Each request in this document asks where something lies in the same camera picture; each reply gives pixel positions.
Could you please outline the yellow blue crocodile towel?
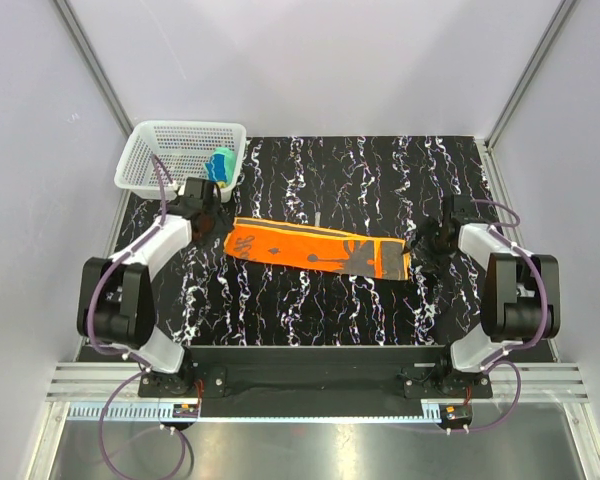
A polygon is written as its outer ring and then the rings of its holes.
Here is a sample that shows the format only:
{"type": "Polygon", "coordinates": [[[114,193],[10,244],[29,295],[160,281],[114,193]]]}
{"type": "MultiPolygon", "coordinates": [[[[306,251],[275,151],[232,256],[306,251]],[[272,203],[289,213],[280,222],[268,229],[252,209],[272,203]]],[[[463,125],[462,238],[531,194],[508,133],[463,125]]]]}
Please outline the yellow blue crocodile towel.
{"type": "Polygon", "coordinates": [[[236,161],[237,157],[231,149],[217,148],[205,163],[208,179],[220,188],[227,188],[233,180],[236,161]]]}

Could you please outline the orange grey towel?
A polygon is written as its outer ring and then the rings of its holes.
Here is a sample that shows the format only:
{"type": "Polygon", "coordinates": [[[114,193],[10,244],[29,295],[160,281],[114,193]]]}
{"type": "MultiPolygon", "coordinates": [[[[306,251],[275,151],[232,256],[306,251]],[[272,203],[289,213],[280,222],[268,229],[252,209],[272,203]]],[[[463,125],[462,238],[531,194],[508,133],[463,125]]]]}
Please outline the orange grey towel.
{"type": "Polygon", "coordinates": [[[379,280],[409,279],[410,255],[397,238],[237,217],[224,242],[240,260],[379,280]]]}

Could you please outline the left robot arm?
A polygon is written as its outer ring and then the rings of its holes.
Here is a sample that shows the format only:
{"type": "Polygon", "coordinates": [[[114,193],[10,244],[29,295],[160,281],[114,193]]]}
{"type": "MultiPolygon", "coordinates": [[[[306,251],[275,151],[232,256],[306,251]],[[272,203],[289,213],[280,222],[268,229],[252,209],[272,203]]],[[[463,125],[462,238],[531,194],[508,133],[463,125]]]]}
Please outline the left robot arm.
{"type": "Polygon", "coordinates": [[[189,178],[153,224],[107,258],[92,257],[82,270],[77,330],[102,355],[132,358],[161,373],[176,396],[195,386],[185,349],[157,326],[152,281],[181,250],[214,242],[232,230],[219,186],[189,178]]]}

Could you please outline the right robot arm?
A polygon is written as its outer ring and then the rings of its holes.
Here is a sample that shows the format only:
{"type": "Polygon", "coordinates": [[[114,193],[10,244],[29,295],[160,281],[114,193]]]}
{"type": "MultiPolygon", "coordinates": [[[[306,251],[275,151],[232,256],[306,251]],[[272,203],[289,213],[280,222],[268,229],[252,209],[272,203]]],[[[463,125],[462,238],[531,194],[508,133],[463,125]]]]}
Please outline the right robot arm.
{"type": "Polygon", "coordinates": [[[443,395],[460,394],[470,376],[559,332],[558,260],[503,235],[504,228],[519,224],[519,215],[501,203],[452,194],[443,198],[442,216],[426,219],[403,250],[418,273],[440,275],[459,254],[486,273],[480,324],[448,345],[434,368],[434,384],[443,395]]]}

